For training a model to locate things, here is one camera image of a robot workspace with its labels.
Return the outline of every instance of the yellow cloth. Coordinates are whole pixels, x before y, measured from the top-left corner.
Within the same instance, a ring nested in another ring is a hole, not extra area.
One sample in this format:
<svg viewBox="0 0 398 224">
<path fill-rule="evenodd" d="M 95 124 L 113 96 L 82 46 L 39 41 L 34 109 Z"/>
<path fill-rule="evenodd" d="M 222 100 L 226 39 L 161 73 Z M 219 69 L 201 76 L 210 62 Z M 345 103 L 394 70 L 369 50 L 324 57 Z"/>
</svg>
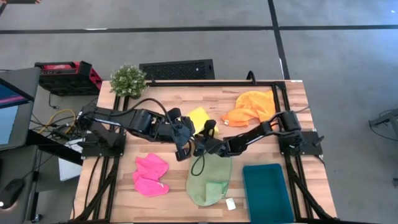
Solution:
<svg viewBox="0 0 398 224">
<path fill-rule="evenodd" d="M 198 134 L 200 131 L 202 131 L 205 128 L 206 121 L 210 119 L 205 109 L 203 109 L 202 107 L 194 109 L 193 111 L 189 112 L 187 116 L 190 117 L 191 121 L 193 122 L 193 126 L 195 127 L 195 134 Z M 214 131 L 215 135 L 218 134 L 217 126 L 214 128 Z"/>
<path fill-rule="evenodd" d="M 236 100 L 235 109 L 221 116 L 225 124 L 231 127 L 247 126 L 249 120 L 258 118 L 267 121 L 275 114 L 274 94 L 272 91 L 249 91 Z"/>
</svg>

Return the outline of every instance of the orange cloth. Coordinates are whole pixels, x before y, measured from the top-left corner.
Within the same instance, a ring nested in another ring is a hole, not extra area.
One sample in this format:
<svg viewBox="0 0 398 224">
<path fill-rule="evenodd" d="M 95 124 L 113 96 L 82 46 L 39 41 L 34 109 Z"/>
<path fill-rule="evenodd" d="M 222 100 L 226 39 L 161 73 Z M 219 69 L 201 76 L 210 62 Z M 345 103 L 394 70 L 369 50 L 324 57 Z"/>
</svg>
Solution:
<svg viewBox="0 0 398 224">
<path fill-rule="evenodd" d="M 235 109 L 221 116 L 225 124 L 231 127 L 247 126 L 252 118 L 260 122 L 267 121 L 275 114 L 274 94 L 272 91 L 249 91 L 236 100 Z"/>
</svg>

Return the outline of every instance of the desk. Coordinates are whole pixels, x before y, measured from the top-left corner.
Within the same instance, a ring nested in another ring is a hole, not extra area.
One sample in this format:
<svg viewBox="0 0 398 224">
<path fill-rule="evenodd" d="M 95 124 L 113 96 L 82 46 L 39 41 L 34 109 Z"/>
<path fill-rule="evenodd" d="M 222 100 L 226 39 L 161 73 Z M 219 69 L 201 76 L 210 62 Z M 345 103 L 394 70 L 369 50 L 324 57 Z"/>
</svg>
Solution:
<svg viewBox="0 0 398 224">
<path fill-rule="evenodd" d="M 222 81 L 206 80 L 204 82 L 219 83 Z M 286 81 L 285 85 L 292 110 L 297 111 L 308 106 L 302 82 Z M 103 82 L 98 99 L 99 107 L 113 108 L 115 95 L 109 93 L 110 88 L 109 82 Z M 202 106 L 210 118 L 217 121 L 220 136 L 235 136 L 256 127 L 258 121 L 252 120 L 248 127 L 231 128 L 225 126 L 220 117 L 234 108 L 235 101 L 240 94 L 253 90 L 269 91 L 271 88 L 268 86 L 150 87 L 144 92 L 141 99 L 155 98 L 167 110 L 178 107 L 181 109 L 182 114 L 187 114 L 189 111 Z M 278 95 L 280 102 L 283 102 L 282 94 Z M 136 102 L 137 100 L 129 100 L 129 106 L 134 105 Z M 163 113 L 159 106 L 152 102 L 143 103 L 141 108 Z M 297 114 L 297 117 L 303 130 L 314 128 L 310 110 Z M 250 145 L 242 155 L 233 157 L 232 176 L 226 197 L 234 198 L 237 209 L 228 211 L 225 199 L 209 207 L 198 207 L 185 192 L 190 161 L 189 159 L 182 162 L 176 161 L 174 154 L 175 145 L 148 142 L 130 134 L 127 134 L 126 142 L 124 155 L 120 158 L 119 163 L 111 222 L 248 222 L 249 218 L 242 181 L 243 166 L 279 163 L 285 170 L 285 161 L 279 152 L 277 138 L 274 136 L 263 138 Z M 136 157 L 145 157 L 150 152 L 157 154 L 169 164 L 169 170 L 160 180 L 170 185 L 170 192 L 162 196 L 147 198 L 134 190 L 134 182 L 131 175 L 136 170 Z M 83 170 L 75 197 L 76 214 L 80 214 L 83 211 L 88 181 L 95 160 L 96 158 L 89 158 L 83 163 Z M 309 191 L 325 211 L 335 217 L 336 212 L 323 164 L 314 156 L 302 156 L 302 161 Z M 91 200 L 97 191 L 101 163 L 102 158 L 99 160 L 94 172 L 88 201 Z M 286 171 L 284 171 L 284 177 L 287 187 L 289 187 Z M 297 193 L 302 217 L 306 217 L 303 198 L 299 189 L 297 189 Z M 107 198 L 108 193 L 105 192 L 99 218 L 104 218 Z"/>
</svg>

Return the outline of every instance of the yellow cable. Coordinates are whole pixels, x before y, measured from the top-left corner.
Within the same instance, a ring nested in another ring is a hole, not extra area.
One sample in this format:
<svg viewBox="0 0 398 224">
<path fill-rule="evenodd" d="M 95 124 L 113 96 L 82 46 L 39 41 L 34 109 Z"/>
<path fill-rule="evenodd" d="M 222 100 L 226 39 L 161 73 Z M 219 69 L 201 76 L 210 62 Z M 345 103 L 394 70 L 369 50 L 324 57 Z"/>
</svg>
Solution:
<svg viewBox="0 0 398 224">
<path fill-rule="evenodd" d="M 42 132 L 49 126 L 49 124 L 51 124 L 52 120 L 53 120 L 58 114 L 63 113 L 63 112 L 66 112 L 66 111 L 69 111 L 69 112 L 71 112 L 71 113 L 73 114 L 73 123 L 72 123 L 72 125 L 71 125 L 71 126 L 67 129 L 67 131 L 66 131 L 66 133 L 68 133 L 68 132 L 72 129 L 72 127 L 73 127 L 73 125 L 75 124 L 75 121 L 76 121 L 76 114 L 75 114 L 75 112 L 74 112 L 73 110 L 71 110 L 71 109 L 65 109 L 65 110 L 60 110 L 60 111 L 56 112 L 56 113 L 49 119 L 49 121 L 47 122 L 47 124 L 45 125 L 45 127 L 43 127 L 38 133 L 39 133 L 39 134 L 42 134 Z"/>
</svg>

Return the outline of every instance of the computer mouse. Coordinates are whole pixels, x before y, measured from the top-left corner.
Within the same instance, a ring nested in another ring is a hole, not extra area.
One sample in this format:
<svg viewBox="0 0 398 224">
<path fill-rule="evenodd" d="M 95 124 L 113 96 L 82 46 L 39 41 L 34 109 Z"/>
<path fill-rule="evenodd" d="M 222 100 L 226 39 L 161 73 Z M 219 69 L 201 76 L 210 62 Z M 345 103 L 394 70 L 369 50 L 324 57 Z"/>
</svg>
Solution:
<svg viewBox="0 0 398 224">
<path fill-rule="evenodd" d="M 0 208 L 7 209 L 11 207 L 18 199 L 24 186 L 24 179 L 14 179 L 10 181 L 0 193 Z"/>
</svg>

